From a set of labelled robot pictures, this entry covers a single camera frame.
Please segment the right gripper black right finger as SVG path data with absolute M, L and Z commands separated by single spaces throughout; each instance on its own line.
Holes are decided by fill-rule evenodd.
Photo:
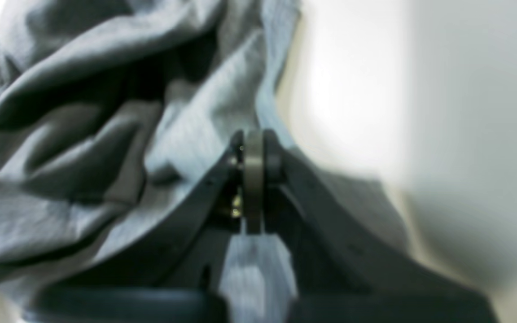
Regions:
M 496 323 L 486 297 L 443 278 L 353 219 L 310 168 L 263 133 L 264 219 L 292 256 L 288 323 Z

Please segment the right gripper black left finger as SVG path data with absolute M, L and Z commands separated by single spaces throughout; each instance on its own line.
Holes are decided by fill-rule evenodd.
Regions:
M 243 132 L 192 192 L 141 239 L 48 286 L 25 305 L 29 323 L 227 323 L 218 280 L 232 221 Z

